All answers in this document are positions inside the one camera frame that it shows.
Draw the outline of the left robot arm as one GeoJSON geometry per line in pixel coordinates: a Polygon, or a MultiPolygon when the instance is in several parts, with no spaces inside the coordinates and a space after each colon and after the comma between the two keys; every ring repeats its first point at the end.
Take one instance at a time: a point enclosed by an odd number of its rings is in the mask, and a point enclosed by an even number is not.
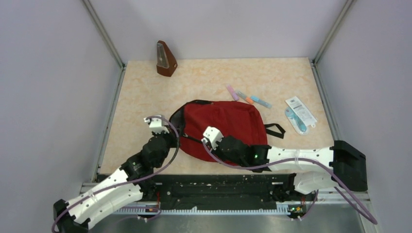
{"type": "Polygon", "coordinates": [[[179,150],[179,138],[167,133],[153,136],[142,150],[102,182],[78,197],[60,199],[53,205],[54,233],[87,233],[120,208],[156,193],[152,177],[163,171],[171,148],[179,150]]]}

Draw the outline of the orange highlighter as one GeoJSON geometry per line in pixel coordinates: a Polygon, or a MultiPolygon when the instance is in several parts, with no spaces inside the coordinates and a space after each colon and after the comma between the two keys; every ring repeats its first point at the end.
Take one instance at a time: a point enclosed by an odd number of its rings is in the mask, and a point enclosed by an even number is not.
{"type": "Polygon", "coordinates": [[[236,94],[237,94],[242,100],[244,100],[245,102],[247,102],[248,104],[251,104],[251,105],[254,104],[254,101],[253,101],[250,97],[248,97],[246,94],[244,94],[243,92],[236,90],[236,94]]]}

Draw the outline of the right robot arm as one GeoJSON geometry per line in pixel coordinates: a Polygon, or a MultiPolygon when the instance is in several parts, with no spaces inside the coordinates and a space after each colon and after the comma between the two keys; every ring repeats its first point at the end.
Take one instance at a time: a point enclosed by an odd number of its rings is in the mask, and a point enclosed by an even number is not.
{"type": "Polygon", "coordinates": [[[285,194],[298,200],[317,189],[341,187],[354,192],[368,189],[366,156],[346,141],[320,149],[285,149],[247,145],[232,136],[217,141],[213,154],[226,166],[256,173],[290,170],[285,194]]]}

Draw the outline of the red backpack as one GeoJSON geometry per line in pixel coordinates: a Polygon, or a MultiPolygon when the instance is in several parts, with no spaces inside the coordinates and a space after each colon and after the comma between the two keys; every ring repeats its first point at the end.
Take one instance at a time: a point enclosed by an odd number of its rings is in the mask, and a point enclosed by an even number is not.
{"type": "Polygon", "coordinates": [[[247,145],[266,145],[268,135],[282,139],[286,132],[277,123],[265,124],[255,106],[238,101],[193,100],[176,110],[169,121],[181,136],[180,149],[207,162],[213,158],[203,148],[201,139],[208,126],[247,145]]]}

